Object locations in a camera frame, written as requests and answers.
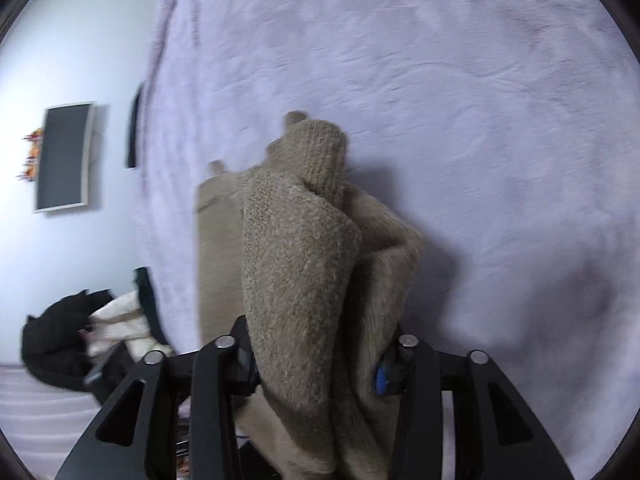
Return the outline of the olive brown knit sweater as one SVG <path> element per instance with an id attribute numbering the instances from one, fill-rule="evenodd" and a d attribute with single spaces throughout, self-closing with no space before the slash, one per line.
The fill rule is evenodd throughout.
<path id="1" fill-rule="evenodd" d="M 262 382 L 238 424 L 287 479 L 383 479 L 398 403 L 374 390 L 421 234 L 346 180 L 345 133 L 301 112 L 264 161 L 198 188 L 198 316 L 244 316 Z"/>

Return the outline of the black clothing pile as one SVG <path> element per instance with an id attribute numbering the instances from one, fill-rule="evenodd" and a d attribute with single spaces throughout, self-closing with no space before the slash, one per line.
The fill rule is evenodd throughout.
<path id="1" fill-rule="evenodd" d="M 148 269 L 134 271 L 134 290 L 152 336 L 169 346 L 160 325 Z M 29 316 L 23 327 L 21 348 L 29 374 L 49 386 L 91 393 L 104 403 L 137 363 L 123 341 L 96 360 L 88 356 L 89 316 L 115 298 L 108 289 L 83 290 L 58 300 L 36 318 Z"/>

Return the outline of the cream cloth on pile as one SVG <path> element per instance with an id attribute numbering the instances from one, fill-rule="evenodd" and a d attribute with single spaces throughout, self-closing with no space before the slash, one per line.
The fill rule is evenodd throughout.
<path id="1" fill-rule="evenodd" d="M 148 319 L 140 306 L 138 293 L 127 292 L 110 301 L 89 316 L 90 332 L 87 353 L 90 359 L 103 356 L 115 344 L 123 341 L 134 360 L 140 361 L 147 353 L 158 350 L 165 356 L 174 352 L 167 344 L 161 344 L 151 334 Z"/>

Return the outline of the orange flower decoration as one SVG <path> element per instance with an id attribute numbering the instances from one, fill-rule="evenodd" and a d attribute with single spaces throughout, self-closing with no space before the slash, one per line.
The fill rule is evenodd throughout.
<path id="1" fill-rule="evenodd" d="M 38 128 L 24 137 L 24 140 L 29 144 L 29 150 L 23 171 L 20 174 L 20 179 L 23 181 L 35 182 L 37 180 L 42 139 L 43 128 Z"/>

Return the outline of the lavender embossed bed blanket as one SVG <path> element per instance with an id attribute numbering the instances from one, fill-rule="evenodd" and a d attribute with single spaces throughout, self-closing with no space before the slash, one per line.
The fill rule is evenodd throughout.
<path id="1" fill-rule="evenodd" d="M 38 214 L 24 137 L 88 102 L 89 203 Z M 485 349 L 593 477 L 639 406 L 639 65 L 598 0 L 32 0 L 1 45 L 2 360 L 136 266 L 195 349 L 196 190 L 290 110 L 427 239 L 406 323 Z"/>

